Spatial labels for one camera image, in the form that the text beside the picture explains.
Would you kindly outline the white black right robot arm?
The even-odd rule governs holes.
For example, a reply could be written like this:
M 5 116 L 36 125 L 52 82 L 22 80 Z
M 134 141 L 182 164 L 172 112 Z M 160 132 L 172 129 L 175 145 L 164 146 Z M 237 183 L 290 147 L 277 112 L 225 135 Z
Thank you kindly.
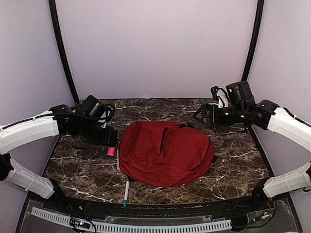
M 290 139 L 306 150 L 311 149 L 311 125 L 274 102 L 262 100 L 256 103 L 247 81 L 229 84 L 225 89 L 214 86 L 211 93 L 217 104 L 201 105 L 193 114 L 197 121 L 216 125 L 256 125 Z M 248 199 L 248 207 L 257 211 L 266 204 L 267 199 L 298 189 L 311 189 L 310 163 L 285 174 L 261 180 L 253 189 L 253 196 Z

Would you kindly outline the pastel yellow pink highlighter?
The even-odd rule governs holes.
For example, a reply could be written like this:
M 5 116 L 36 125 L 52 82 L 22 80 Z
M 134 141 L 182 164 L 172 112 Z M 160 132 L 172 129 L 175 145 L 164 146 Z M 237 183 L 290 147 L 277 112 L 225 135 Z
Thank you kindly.
M 120 171 L 119 149 L 117 149 L 117 171 Z

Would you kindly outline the white teal marker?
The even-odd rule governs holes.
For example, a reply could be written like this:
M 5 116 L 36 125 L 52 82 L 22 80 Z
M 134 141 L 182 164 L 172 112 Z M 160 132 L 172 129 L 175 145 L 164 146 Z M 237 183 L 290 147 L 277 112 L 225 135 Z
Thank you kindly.
M 129 186 L 130 186 L 130 181 L 127 180 L 126 186 L 125 186 L 125 192 L 124 192 L 123 207 L 127 207 Z

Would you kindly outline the red student backpack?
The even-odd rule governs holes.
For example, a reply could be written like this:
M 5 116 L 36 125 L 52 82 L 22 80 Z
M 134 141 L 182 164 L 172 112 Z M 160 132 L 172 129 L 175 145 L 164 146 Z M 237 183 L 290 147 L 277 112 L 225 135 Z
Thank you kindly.
M 136 121 L 120 143 L 120 168 L 129 178 L 173 187 L 204 176 L 214 162 L 211 139 L 193 125 Z

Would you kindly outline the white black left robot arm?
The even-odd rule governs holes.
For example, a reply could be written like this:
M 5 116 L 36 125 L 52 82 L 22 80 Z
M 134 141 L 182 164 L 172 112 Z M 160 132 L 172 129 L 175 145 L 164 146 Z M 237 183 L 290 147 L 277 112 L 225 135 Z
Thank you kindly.
M 62 188 L 57 181 L 44 178 L 15 159 L 15 151 L 25 149 L 30 164 L 37 159 L 31 155 L 29 146 L 40 140 L 61 135 L 82 137 L 98 146 L 114 147 L 118 142 L 118 131 L 109 126 L 116 108 L 109 103 L 102 103 L 94 96 L 88 96 L 83 102 L 69 107 L 61 104 L 38 115 L 2 125 L 0 127 L 0 179 L 32 192 L 48 200 L 57 211 L 63 212 L 69 207 Z

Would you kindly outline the black pink highlighter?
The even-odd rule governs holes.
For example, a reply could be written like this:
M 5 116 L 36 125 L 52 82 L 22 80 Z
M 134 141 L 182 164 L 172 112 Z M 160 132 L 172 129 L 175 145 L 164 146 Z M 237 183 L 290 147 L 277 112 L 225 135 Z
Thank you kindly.
M 114 156 L 115 155 L 115 147 L 108 147 L 107 149 L 107 156 Z

